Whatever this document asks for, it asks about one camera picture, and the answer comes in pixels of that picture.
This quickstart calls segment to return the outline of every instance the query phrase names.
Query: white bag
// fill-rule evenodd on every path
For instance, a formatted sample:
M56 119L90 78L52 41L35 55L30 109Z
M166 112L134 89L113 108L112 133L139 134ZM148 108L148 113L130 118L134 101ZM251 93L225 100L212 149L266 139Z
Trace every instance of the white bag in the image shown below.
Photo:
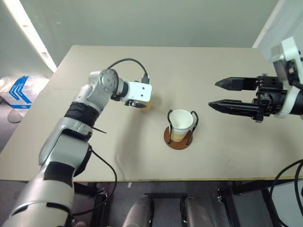
M3 77L0 79L0 96L24 117L48 81L45 76Z

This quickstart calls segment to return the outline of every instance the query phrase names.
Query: floor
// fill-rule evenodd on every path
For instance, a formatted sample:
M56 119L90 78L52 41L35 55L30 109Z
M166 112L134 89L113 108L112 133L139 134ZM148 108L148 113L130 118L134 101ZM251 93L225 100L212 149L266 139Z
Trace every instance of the floor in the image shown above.
M0 104L0 151L16 129L18 124L7 121L7 114L11 108ZM208 214L215 227L229 227L225 208L216 198L216 189L228 182L135 182L128 187L127 183L118 183L113 199L107 204L109 211L108 226L120 227L133 205L133 203L147 192L186 192L188 196L197 199L206 207ZM0 226L8 217L18 195L25 187L25 183L16 181L0 181ZM112 183L100 183L98 187L106 187L110 191ZM94 199L76 195L74 212L90 209ZM234 196L235 206L239 215L240 223L244 227L272 227L267 208L260 192L246 193ZM79 216L78 220L90 223L91 214ZM154 227L181 227L179 212L179 199L155 200Z

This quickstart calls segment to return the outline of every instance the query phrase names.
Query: white paper cup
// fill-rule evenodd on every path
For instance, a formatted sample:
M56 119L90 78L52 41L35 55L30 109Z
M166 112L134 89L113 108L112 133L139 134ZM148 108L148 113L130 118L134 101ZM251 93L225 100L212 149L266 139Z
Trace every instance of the white paper cup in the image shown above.
M170 113L169 119L172 124L171 139L175 142L180 142L192 126L194 118L186 110L174 110Z

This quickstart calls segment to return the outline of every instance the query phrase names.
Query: cable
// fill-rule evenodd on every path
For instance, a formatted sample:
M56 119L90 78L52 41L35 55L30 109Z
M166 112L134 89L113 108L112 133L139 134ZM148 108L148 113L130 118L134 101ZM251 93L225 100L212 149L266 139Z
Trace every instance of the cable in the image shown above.
M297 168L297 171L295 172L295 176L294 176L294 191L295 191L295 196L297 198L297 202L298 202L298 206L300 208L302 217L303 217L303 207L302 207L302 203L300 200L300 194L299 194L299 189L298 189L298 180L299 180L299 173L302 169L303 166L303 161L300 163L300 165Z
M91 152L92 152L95 156L97 156L97 158L99 158L101 161L103 161L106 165L108 165L109 168L111 168L111 170L113 171L113 173L114 173L114 175L115 175L115 185L114 185L113 190L112 190L111 193L109 194L109 196L107 196L107 198L106 198L102 203L100 203L99 205L93 207L92 209L89 209L89 210L86 210L86 211L82 211L82 212L78 212L78 213L74 213L74 214L72 214L73 217L79 216L79 215L83 215L83 214L87 214L87 213L90 213L90 212L92 212L93 210L95 210L95 209L101 207L101 206L102 206L104 203L106 203L106 202L109 200L109 198L114 194L114 191L115 191L116 186L117 186L117 174L116 174L114 168L113 168L107 161L105 161L103 158L101 158L93 149L91 149Z
M96 130L96 131L99 131L99 132L102 132L102 133L105 133L105 134L107 134L107 132L105 132L105 131L102 131L102 130L100 130L100 129L97 129L97 128L95 128L95 127L92 127L92 129L94 129L94 130Z
M299 81L294 81L293 86L303 91L303 84L301 84Z
M290 169L291 167L293 167L293 166L295 166L295 165L297 165L297 164L299 164L299 163L302 163L302 162L303 162L303 159L301 159L301 160L299 160L299 161L296 161L296 162L290 164L289 166L287 166L287 167L285 167L284 169L282 169L282 170L278 173L278 175L275 177L275 179L274 179L274 181L273 181L273 183L272 183L272 185L271 185L271 187L270 187L270 191L269 191L269 196L270 196L270 198L271 198L270 203L271 203L272 206L274 206L274 202L273 202L273 200L272 200L274 187L275 187L276 183L278 182L280 176L281 176L286 170L288 170L288 169ZM285 223L280 219L280 217L278 216L278 214L276 214L276 219L280 222L281 225L283 225L283 226L285 226L285 227L289 227L287 224L285 224Z
M141 68L142 68L143 71L144 71L144 74L147 75L147 71L146 71L146 69L144 68L144 66L143 66L139 61L137 61L136 59L133 59L133 58L123 58L123 59L121 59L121 60L118 60L118 61L114 62L113 64L111 64L110 66L108 66L107 69L110 69L111 67L114 67L115 65L117 65L118 63L123 62L123 61L134 61L134 62L136 62L138 65L141 66Z

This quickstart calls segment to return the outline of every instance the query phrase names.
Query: table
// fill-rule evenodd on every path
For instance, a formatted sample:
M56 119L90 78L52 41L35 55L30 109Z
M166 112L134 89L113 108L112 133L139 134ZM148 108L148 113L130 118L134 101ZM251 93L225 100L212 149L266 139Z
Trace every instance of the table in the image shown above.
M39 169L38 154L49 133L64 116L89 73L121 58L139 60L150 75L154 109L139 109L110 101L97 120L89 143L113 165L119 181L272 179L285 166L303 158L303 124L287 119L250 118L222 114L208 102L238 99L250 102L252 91L215 87L228 77L256 77L275 71L257 49L73 46L40 93L0 154L0 179L30 180ZM122 78L139 80L142 69L133 62L115 66ZM173 150L164 140L170 109L195 110L199 124L192 144ZM293 177L295 169L286 178ZM111 170L91 156L75 181L113 181Z

